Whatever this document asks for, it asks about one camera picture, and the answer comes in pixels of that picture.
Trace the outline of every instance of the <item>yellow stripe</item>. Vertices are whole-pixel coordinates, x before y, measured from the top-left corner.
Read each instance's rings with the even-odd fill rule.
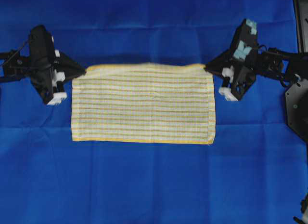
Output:
[[[133,94],[133,95],[127,95],[127,94],[113,94],[113,93],[75,93],[74,96],[78,97],[79,95],[110,95],[110,96],[127,96],[127,97],[141,97],[141,96],[151,96],[150,94],[146,95],[138,95],[138,94]],[[178,99],[204,99],[207,98],[206,94],[205,96],[163,96],[163,95],[155,95],[155,97],[158,98],[178,98]]]
[[[125,90],[125,89],[112,89],[112,88],[93,88],[93,89],[87,89],[87,91],[97,91],[97,92],[101,92],[101,91],[115,91],[115,92],[151,92],[151,93],[174,93],[174,94],[201,94],[204,96],[208,96],[209,93],[207,92],[178,92],[178,91],[151,91],[151,90]],[[89,93],[91,95],[99,95],[99,93]]]
[[[72,115],[99,115],[99,116],[130,116],[130,117],[151,117],[152,114],[119,114],[119,113],[101,113],[101,112],[73,112]],[[167,118],[208,118],[208,116],[168,116],[168,115],[156,115],[159,117]]]
[[[170,140],[139,140],[139,139],[119,139],[119,138],[75,138],[73,141],[118,141],[118,142],[137,142],[137,143],[164,143],[164,144],[195,144],[195,145],[210,145],[211,141],[170,141]]]
[[[94,65],[94,66],[90,66],[87,68],[87,71],[93,71],[96,69],[102,69],[102,68],[125,68],[127,69],[128,67],[138,67],[140,68],[141,66],[144,66],[146,68],[151,68],[151,69],[161,69],[164,66],[166,67],[166,69],[170,70],[170,66],[169,65],[164,65],[164,64],[100,64],[100,65]],[[171,69],[177,69],[177,70],[183,70],[183,69],[191,69],[194,67],[199,67],[199,68],[205,68],[205,65],[203,64],[190,64],[190,65],[186,65],[186,66],[172,66]]]
[[[125,108],[109,108],[109,109],[106,109],[106,108],[101,108],[101,107],[74,107],[72,106],[73,109],[80,109],[80,110],[84,110],[84,109],[93,109],[93,110],[113,110],[113,111],[127,111],[127,109]],[[201,114],[204,114],[204,113],[207,113],[207,111],[165,111],[165,110],[142,110],[142,109],[130,109],[129,111],[132,111],[132,112],[168,112],[168,113],[201,113]]]
[[[86,102],[75,102],[74,105],[102,105],[102,106],[123,106],[123,107],[168,107],[168,108],[174,108],[174,106],[167,106],[167,105],[126,105],[126,104],[106,104],[106,103],[86,103]],[[199,108],[204,109],[205,111],[208,110],[208,108],[215,109],[214,106],[210,107],[197,107],[197,106],[181,106],[180,108]]]
[[[152,71],[144,71],[144,72],[140,72],[140,73],[152,73]],[[89,78],[89,79],[83,79],[83,78],[80,78],[78,80],[81,80],[81,81],[88,81],[88,80],[105,80],[105,77],[125,77],[125,78],[137,78],[137,79],[148,79],[148,78],[155,78],[155,79],[201,79],[201,80],[211,80],[212,79],[212,76],[210,77],[207,77],[207,76],[200,76],[200,77],[182,77],[182,76],[179,76],[179,77],[168,77],[168,76],[148,76],[148,75],[144,75],[144,76],[138,76],[138,75],[104,75],[102,78]]]
[[[124,119],[124,118],[72,118],[72,120],[79,120],[76,122],[72,122],[72,124],[101,124],[97,122],[80,122],[80,120],[120,120],[120,121],[145,121],[145,122],[166,122],[166,123],[195,123],[195,124],[200,124],[200,123],[208,123],[208,120],[206,121],[196,121],[196,120],[161,120],[161,119]]]
[[[87,98],[87,97],[78,97],[77,95],[73,96],[73,99],[76,100],[98,100],[98,101],[105,101],[105,100],[110,100],[110,101],[125,101],[125,102],[160,102],[160,103],[187,103],[187,104],[192,104],[192,103],[206,103],[206,102],[215,102],[214,100],[212,101],[165,101],[165,100],[127,100],[127,99],[115,99],[115,98]]]
[[[181,78],[183,78],[182,77],[182,75],[184,75],[184,74],[191,74],[191,72],[185,72],[185,73],[178,73],[178,72],[167,72],[167,71],[152,71],[152,70],[149,70],[149,71],[147,71],[146,69],[144,70],[144,71],[134,71],[134,70],[132,70],[132,71],[129,71],[129,73],[153,73],[153,74],[162,74],[162,75],[164,75],[164,74],[166,74],[166,75],[178,75],[179,77],[181,77]],[[197,79],[200,79],[201,78],[201,76],[202,77],[206,77],[206,78],[213,78],[213,75],[211,75],[211,74],[207,74],[207,72],[206,71],[203,71],[203,72],[196,72],[196,75],[200,75],[200,77],[196,77]]]
[[[129,83],[157,83],[157,84],[162,84],[162,83],[167,83],[167,84],[205,84],[206,81],[204,82],[171,82],[171,81],[156,81],[156,80],[130,80],[130,79],[99,79],[97,81],[113,81],[113,82],[129,82]]]
[[[112,136],[144,136],[144,137],[165,137],[165,138],[191,138],[190,136],[170,136],[170,135],[152,135],[152,134],[142,134],[142,135],[133,135],[128,133],[79,133],[76,136],[81,135],[112,135]],[[204,139],[206,136],[194,136],[195,139]]]
[[[115,85],[114,83],[104,83],[104,84],[100,84],[100,83],[86,83],[86,84],[78,84],[76,82],[73,83],[73,88],[76,87],[76,86],[91,86],[91,85],[101,85],[101,86],[106,86],[106,85],[109,85],[109,86],[117,86],[117,87],[132,87],[132,88],[146,88],[146,87],[155,87],[155,88],[162,88],[162,89],[212,89],[214,90],[214,87],[212,86],[209,86],[209,87],[181,87],[181,85],[179,84],[178,87],[168,87],[168,86],[156,86],[156,85],[123,85],[123,84],[118,84],[118,85]],[[103,88],[86,88],[87,90],[90,90],[90,89],[100,89],[100,90],[103,90]]]
[[[121,129],[121,128],[72,128],[72,130],[113,130],[113,131],[131,131],[131,132],[179,132],[178,130],[145,130],[145,129]],[[205,131],[184,131],[183,133],[207,133]]]
[[[104,126],[111,126],[111,125],[124,125],[124,126],[132,126],[131,124],[123,124],[123,123],[104,123],[102,122],[101,124],[103,124]],[[134,126],[149,126],[149,124],[133,124]],[[189,125],[159,125],[160,128],[208,128],[208,127],[215,127],[215,125],[210,125],[210,126],[199,126],[199,125],[193,125],[193,126],[189,126]]]

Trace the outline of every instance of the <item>blue fabric surface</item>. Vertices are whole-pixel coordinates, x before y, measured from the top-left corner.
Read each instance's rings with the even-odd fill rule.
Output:
[[[83,66],[206,63],[246,17],[258,22],[259,43],[297,50],[292,0],[0,1],[0,51],[44,24]],[[284,124],[284,89],[258,77],[231,103],[214,80],[210,146],[74,143],[71,83],[56,107],[28,79],[1,85],[1,223],[292,223],[308,184],[306,146]]]

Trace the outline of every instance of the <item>cable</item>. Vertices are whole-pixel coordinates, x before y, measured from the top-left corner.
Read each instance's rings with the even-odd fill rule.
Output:
[[[262,45],[258,46],[258,49],[260,49],[261,47],[264,47],[264,48],[265,48],[265,51],[267,51],[267,50],[268,50],[268,48],[267,48],[264,44],[262,44]]]
[[[284,52],[276,49],[277,52],[272,52],[272,51],[265,51],[264,53],[275,55],[277,57],[281,57],[283,60],[286,61],[300,61],[300,60],[305,60],[304,58],[307,57],[307,54],[301,54],[301,53],[289,53],[289,52]]]
[[[6,65],[8,62],[10,62],[25,46],[26,46],[26,44],[28,43],[28,40],[27,41],[25,41],[24,43],[23,43],[23,45],[20,47],[20,48],[18,48],[18,50],[8,59],[8,60],[6,60],[5,62],[3,62],[2,64],[0,64],[0,67],[1,66],[4,66],[4,65]]]

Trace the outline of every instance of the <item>black cable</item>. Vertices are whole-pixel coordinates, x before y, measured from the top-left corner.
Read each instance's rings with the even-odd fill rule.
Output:
[[[283,79],[280,79],[279,82],[280,82],[281,86],[283,86],[284,88],[289,87],[289,85],[287,85],[287,84],[284,83]]]
[[[267,50],[268,50],[268,48],[267,48],[264,44],[262,44],[262,45],[258,46],[258,49],[260,49],[261,47],[264,47],[264,48],[265,48],[265,51],[267,51]]]
[[[4,65],[6,65],[8,62],[10,62],[25,46],[26,46],[26,44],[28,43],[28,40],[27,41],[25,41],[24,43],[23,43],[23,45],[20,47],[20,48],[18,48],[18,50],[7,60],[7,61],[5,61],[5,62],[3,62],[2,64],[0,64],[0,67],[1,66],[4,66]]]
[[[288,53],[288,52],[283,52],[283,51],[280,51],[280,50],[277,50],[277,53],[271,52],[271,51],[265,51],[264,53],[275,55],[277,57],[281,57],[283,60],[286,60],[286,61],[291,61],[291,60],[298,61],[298,60],[302,60],[303,57],[305,57],[302,54]]]

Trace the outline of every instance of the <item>yellow striped towel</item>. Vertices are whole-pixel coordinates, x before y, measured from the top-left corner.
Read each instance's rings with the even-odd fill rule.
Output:
[[[213,143],[213,78],[203,68],[90,66],[73,80],[73,141]]]

